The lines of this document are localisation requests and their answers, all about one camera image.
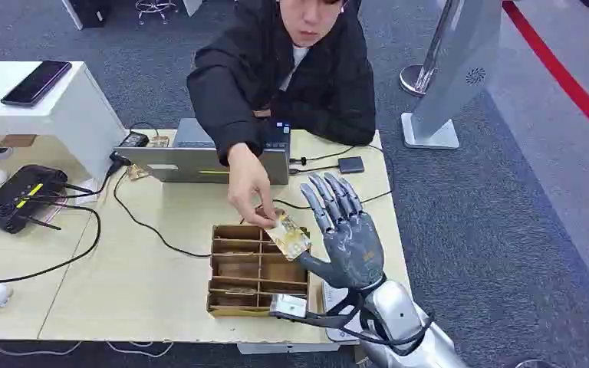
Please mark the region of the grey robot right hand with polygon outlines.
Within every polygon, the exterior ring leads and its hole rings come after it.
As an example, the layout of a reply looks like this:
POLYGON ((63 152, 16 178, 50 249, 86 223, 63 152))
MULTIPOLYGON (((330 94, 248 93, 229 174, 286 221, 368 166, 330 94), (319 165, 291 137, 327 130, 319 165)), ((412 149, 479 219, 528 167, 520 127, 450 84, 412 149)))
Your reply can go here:
POLYGON ((372 217, 353 186, 326 172, 300 185, 321 231, 329 258, 301 253, 296 261, 333 288, 366 289, 384 278, 384 252, 372 217))

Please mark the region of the person's right hand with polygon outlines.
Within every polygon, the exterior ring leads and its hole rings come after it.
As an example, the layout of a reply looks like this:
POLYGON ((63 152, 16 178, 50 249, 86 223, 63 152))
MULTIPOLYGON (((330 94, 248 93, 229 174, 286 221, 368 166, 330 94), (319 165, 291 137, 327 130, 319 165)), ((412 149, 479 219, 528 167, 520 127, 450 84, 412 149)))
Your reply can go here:
POLYGON ((278 216, 264 166, 246 143, 232 146, 227 159, 229 202, 248 223, 262 228, 273 228, 278 216))

